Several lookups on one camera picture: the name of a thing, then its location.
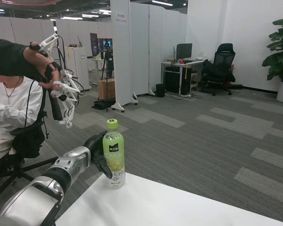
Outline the person hand with finger straps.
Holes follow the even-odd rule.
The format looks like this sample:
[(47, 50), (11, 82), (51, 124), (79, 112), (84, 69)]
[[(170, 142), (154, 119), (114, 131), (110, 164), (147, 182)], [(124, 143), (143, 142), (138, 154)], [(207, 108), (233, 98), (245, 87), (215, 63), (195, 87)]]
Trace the person hand with finger straps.
[(35, 46), (38, 46), (37, 42), (31, 42), (30, 44), (33, 48), (27, 47), (23, 52), (26, 61), (33, 65), (39, 72), (39, 74), (42, 75), (44, 78), (46, 78), (45, 72), (47, 70), (47, 67), (50, 66), (52, 69), (50, 81), (39, 82), (39, 85), (45, 89), (59, 91), (59, 85), (54, 84), (54, 82), (60, 81), (60, 71), (52, 64), (52, 61), (50, 59), (46, 58), (45, 56), (40, 54), (36, 49), (34, 49)]

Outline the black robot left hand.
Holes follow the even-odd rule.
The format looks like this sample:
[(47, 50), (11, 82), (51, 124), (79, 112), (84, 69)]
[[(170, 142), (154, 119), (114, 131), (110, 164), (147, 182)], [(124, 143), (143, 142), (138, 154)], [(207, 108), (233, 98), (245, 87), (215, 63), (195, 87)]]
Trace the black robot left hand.
[(104, 131), (90, 137), (84, 143), (84, 147), (88, 148), (91, 152), (91, 163), (94, 163), (100, 172), (102, 172), (108, 179), (111, 179), (113, 174), (104, 157), (103, 143), (102, 143), (106, 133), (107, 131)]

